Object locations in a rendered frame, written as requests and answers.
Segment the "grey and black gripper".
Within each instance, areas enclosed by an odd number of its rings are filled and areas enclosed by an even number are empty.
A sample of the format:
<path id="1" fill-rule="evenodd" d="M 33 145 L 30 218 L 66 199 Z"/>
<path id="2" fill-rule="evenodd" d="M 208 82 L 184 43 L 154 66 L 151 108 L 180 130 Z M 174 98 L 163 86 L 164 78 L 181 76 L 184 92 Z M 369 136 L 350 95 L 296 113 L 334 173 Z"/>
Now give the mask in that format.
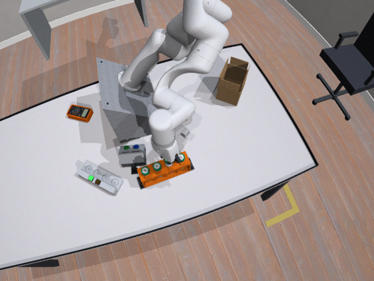
<path id="1" fill-rule="evenodd" d="M 174 163 L 175 161 L 177 163 L 181 162 L 181 159 L 178 156 L 180 152 L 176 140 L 174 141 L 173 145 L 168 148 L 159 148 L 153 143 L 153 138 L 151 136 L 151 144 L 153 150 L 156 151 L 161 158 L 166 159 L 168 161 L 168 164 Z"/>

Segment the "brown cardboard box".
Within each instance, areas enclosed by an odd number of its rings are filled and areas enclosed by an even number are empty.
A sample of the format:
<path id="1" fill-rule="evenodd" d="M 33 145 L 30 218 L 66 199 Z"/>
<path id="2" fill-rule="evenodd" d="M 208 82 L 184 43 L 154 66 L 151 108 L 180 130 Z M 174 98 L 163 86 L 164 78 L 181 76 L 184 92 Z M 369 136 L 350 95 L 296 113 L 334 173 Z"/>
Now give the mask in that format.
<path id="1" fill-rule="evenodd" d="M 228 59 L 221 71 L 223 74 L 219 75 L 216 99 L 237 106 L 248 74 L 249 63 L 231 56 L 230 63 L 227 64 Z"/>

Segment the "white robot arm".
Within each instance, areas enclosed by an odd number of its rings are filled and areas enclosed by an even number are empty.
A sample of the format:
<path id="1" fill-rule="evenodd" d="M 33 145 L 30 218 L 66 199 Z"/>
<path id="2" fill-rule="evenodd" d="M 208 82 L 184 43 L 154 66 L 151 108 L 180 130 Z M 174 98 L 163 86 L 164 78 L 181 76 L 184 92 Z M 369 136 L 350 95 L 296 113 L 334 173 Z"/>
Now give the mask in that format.
<path id="1" fill-rule="evenodd" d="M 186 138 L 190 134 L 182 124 L 192 118 L 196 106 L 170 87 L 182 74 L 210 73 L 229 36 L 223 23 L 231 17 L 231 9 L 220 0 L 184 0 L 183 10 L 167 24 L 166 30 L 154 30 L 135 59 L 118 74 L 120 85 L 136 92 L 157 65 L 159 53 L 175 61 L 187 56 L 164 73 L 153 93 L 152 103 L 157 109 L 149 115 L 148 122 L 157 147 L 168 148 L 178 135 Z"/>

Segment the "orange handheld multimeter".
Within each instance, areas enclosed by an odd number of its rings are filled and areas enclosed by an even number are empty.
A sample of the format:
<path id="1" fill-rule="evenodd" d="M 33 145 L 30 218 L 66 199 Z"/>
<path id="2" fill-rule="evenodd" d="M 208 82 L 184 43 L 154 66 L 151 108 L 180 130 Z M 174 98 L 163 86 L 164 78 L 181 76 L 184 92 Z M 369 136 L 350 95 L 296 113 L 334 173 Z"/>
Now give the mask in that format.
<path id="1" fill-rule="evenodd" d="M 67 112 L 67 116 L 69 118 L 87 123 L 90 121 L 92 115 L 93 111 L 91 108 L 82 107 L 79 105 L 71 105 Z"/>

